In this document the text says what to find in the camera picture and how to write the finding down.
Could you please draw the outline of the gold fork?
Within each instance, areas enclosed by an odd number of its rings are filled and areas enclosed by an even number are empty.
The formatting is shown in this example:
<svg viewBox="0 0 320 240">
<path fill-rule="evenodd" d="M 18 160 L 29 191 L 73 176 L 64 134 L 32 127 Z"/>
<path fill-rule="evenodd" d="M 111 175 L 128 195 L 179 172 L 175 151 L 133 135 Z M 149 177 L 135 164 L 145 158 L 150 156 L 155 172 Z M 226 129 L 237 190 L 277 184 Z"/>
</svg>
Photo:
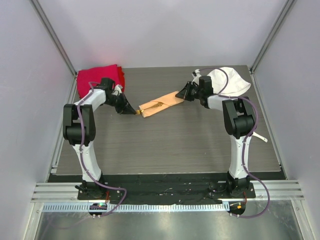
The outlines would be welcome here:
<svg viewBox="0 0 320 240">
<path fill-rule="evenodd" d="M 149 106 L 145 109 L 137 109 L 136 110 L 136 114 L 137 115 L 141 115 L 144 111 L 148 110 L 148 109 L 153 109 L 153 108 L 157 108 L 157 107 L 161 107 L 163 105 L 162 102 L 157 102 L 156 104 L 152 105 L 152 106 Z"/>
</svg>

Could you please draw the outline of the beige satin napkin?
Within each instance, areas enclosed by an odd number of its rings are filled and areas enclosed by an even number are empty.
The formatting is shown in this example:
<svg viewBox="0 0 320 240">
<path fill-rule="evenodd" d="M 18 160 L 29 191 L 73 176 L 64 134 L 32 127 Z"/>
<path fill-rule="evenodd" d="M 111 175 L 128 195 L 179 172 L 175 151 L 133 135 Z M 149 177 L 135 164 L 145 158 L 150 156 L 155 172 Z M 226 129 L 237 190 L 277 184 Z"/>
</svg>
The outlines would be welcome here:
<svg viewBox="0 0 320 240">
<path fill-rule="evenodd" d="M 142 115 L 143 118 L 147 118 L 170 107 L 183 103 L 185 100 L 176 97 L 177 93 L 178 91 L 174 91 L 140 105 L 137 110 L 137 114 Z"/>
</svg>

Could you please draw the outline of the white ceramic spoon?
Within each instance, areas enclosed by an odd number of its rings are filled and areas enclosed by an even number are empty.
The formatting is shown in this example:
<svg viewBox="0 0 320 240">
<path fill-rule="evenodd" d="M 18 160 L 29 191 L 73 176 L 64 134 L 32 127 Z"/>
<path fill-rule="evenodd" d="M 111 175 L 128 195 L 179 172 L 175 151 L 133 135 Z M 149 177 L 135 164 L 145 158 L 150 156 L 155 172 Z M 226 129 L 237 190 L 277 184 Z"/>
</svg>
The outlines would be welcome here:
<svg viewBox="0 0 320 240">
<path fill-rule="evenodd" d="M 256 132 L 253 132 L 252 136 L 264 141 L 265 143 L 268 142 L 268 139 L 266 137 L 264 137 L 264 136 L 262 136 L 262 135 L 260 135 L 260 134 L 258 134 Z"/>
</svg>

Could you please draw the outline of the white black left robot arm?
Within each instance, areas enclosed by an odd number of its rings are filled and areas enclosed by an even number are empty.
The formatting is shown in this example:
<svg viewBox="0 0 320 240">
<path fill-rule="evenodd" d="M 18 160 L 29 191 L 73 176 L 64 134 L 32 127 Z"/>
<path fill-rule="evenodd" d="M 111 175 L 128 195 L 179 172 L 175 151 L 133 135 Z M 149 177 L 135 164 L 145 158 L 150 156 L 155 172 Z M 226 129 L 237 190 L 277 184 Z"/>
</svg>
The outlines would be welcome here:
<svg viewBox="0 0 320 240">
<path fill-rule="evenodd" d="M 94 113 L 102 105 L 113 107 L 119 115 L 135 115 L 136 110 L 127 100 L 124 87 L 114 80 L 104 77 L 99 83 L 88 84 L 89 91 L 83 98 L 64 105 L 62 135 L 76 152 L 84 186 L 90 186 L 89 194 L 100 200 L 107 188 L 94 149 L 97 130 Z"/>
</svg>

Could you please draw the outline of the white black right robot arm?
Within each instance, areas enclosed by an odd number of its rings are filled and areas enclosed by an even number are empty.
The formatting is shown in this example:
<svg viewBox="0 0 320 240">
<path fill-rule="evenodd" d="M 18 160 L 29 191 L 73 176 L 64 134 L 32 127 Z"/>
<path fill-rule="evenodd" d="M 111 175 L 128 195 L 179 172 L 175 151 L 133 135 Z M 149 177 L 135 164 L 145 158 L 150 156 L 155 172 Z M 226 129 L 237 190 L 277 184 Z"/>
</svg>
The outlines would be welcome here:
<svg viewBox="0 0 320 240">
<path fill-rule="evenodd" d="M 188 81 L 175 96 L 189 102 L 199 100 L 207 109 L 222 111 L 224 128 L 231 142 L 231 161 L 225 190 L 230 197 L 238 197 L 250 186 L 247 168 L 249 145 L 257 127 L 256 111 L 250 100 L 215 94 L 209 76 L 201 76 L 198 83 Z"/>
</svg>

